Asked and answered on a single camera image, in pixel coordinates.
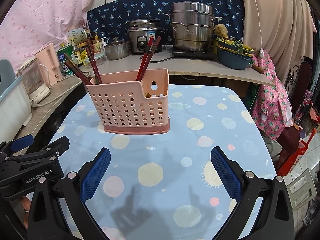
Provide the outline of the left hand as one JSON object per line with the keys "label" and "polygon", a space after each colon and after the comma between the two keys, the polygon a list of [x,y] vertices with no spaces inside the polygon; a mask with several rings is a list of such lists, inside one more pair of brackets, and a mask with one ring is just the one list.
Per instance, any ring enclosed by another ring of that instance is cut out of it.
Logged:
{"label": "left hand", "polygon": [[31,201],[29,198],[23,196],[21,198],[21,204],[24,209],[24,219],[23,219],[23,224],[24,227],[27,229],[28,228],[28,219],[29,219],[29,211],[30,211],[30,206],[31,206]]}

